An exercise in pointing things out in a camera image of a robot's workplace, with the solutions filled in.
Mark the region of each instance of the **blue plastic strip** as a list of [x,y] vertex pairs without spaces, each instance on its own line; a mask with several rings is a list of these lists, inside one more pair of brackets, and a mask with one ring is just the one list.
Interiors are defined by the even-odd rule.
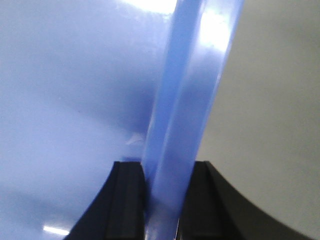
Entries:
[[173,239],[241,0],[177,4],[142,164],[149,189],[146,239]]

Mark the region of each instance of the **blue surface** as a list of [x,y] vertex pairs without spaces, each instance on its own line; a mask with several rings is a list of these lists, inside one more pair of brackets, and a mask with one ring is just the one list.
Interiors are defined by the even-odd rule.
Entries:
[[241,4],[1,1],[0,239],[62,239],[142,156],[146,237],[173,238]]

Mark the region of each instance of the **blue plastic sheet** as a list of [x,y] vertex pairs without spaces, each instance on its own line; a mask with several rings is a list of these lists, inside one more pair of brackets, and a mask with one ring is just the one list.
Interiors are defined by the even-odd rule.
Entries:
[[0,238],[63,239],[142,158],[173,239],[241,0],[0,2]]

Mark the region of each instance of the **gray curved surface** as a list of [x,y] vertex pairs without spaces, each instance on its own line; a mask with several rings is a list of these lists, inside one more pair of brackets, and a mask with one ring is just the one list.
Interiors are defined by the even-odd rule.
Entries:
[[198,153],[320,239],[320,2],[246,0]]

